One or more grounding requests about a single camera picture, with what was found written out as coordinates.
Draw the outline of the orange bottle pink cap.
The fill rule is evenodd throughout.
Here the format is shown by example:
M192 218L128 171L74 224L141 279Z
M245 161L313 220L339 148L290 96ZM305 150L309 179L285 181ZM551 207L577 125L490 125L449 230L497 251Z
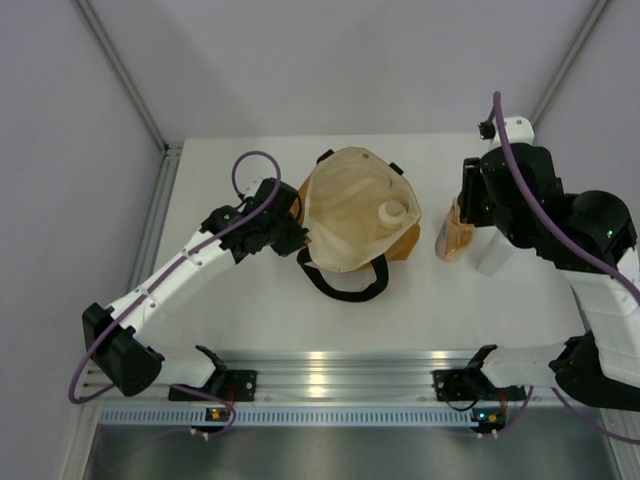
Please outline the orange bottle pink cap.
M435 242L436 256L445 262L459 260L471 244L475 227L464 223L458 200L452 201Z

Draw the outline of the white bottle black cap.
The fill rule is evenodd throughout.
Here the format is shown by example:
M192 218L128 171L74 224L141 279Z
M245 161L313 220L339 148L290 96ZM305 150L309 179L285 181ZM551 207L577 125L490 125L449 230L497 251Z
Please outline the white bottle black cap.
M500 230L496 230L483 250L478 271L487 277L495 276L511 259L515 250L509 239Z

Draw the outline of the beige round bottle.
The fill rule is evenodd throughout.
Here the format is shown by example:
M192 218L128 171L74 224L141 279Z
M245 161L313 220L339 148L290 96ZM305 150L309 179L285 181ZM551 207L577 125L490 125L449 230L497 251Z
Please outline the beige round bottle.
M396 199L383 202L378 208L376 234L380 237L395 235L402 230L406 207Z

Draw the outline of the tan canvas tote bag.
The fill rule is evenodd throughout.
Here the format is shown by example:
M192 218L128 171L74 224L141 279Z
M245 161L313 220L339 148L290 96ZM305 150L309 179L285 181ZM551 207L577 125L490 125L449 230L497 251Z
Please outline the tan canvas tote bag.
M363 303L386 290L389 263L406 260L421 233L421 207L414 189L395 163L388 163L362 147L329 150L299 190L301 226L308 243L296 260L314 287L325 296L347 303ZM379 206L391 199L407 209L402 230L376 234ZM324 272L345 274L370 268L375 280L360 291L331 286Z

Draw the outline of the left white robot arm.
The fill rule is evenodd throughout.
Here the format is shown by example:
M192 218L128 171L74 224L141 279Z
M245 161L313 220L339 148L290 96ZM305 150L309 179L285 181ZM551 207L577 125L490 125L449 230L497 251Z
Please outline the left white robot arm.
M255 185L240 206L212 211L182 250L146 281L106 307L86 308L86 358L126 397L152 385L174 384L207 400L219 397L226 368L213 351L200 345L158 346L153 333L245 258L265 247L282 257L302 247L307 231L298 222L300 211L298 191L275 178Z

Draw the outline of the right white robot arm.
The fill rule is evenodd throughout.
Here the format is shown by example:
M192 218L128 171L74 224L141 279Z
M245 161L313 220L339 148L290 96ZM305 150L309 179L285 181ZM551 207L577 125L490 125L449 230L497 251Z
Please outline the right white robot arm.
M515 143L517 166L534 199L570 240L605 263L591 265L557 240L529 207L495 148L463 163L458 197L464 222L494 226L516 248L532 249L569 282L586 317L587 332L557 344L482 347L468 363L467 389L488 397L499 388L562 390L595 408L639 408L639 258L626 204L613 194L564 191L550 152Z

